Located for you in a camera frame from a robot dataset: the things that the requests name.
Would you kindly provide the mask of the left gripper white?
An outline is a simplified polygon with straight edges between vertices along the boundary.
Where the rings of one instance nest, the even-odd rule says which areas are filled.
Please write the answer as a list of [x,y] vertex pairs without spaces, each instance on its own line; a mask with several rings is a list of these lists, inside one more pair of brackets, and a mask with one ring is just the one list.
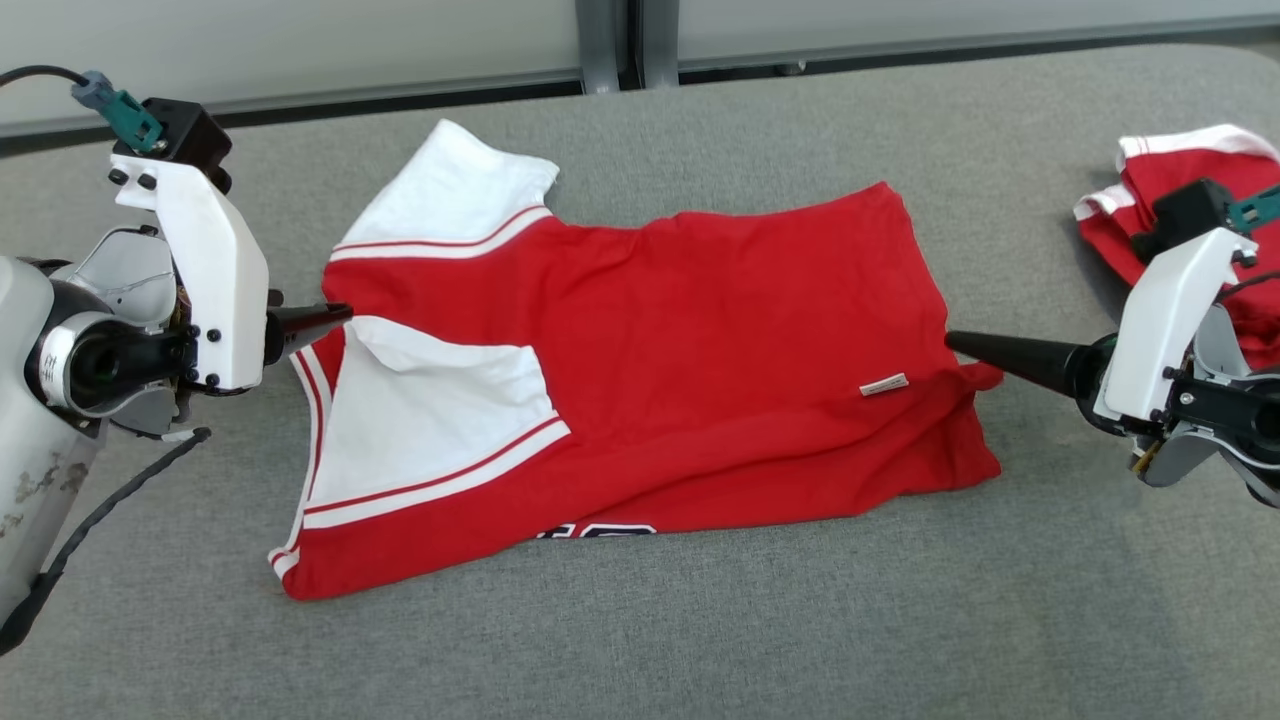
[[[220,395],[262,379],[268,261],[244,218],[196,167],[114,154],[127,181],[116,204],[152,211],[200,329],[195,370]],[[282,357],[315,343],[355,315],[348,304],[282,307]]]

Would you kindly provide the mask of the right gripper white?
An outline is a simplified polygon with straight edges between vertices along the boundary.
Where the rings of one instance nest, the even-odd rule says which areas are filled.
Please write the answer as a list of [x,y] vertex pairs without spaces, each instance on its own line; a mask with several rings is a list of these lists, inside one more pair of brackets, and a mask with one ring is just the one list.
[[1082,352],[1088,374],[1076,401],[1084,419],[1114,436],[1169,436],[1180,425],[1215,433],[1254,429],[1260,396],[1229,372],[1196,370],[1217,297],[1235,266],[1257,259],[1252,240],[1215,228],[1157,252],[1128,296],[1116,334],[1083,348],[1059,341],[948,331],[956,354],[1076,398]]

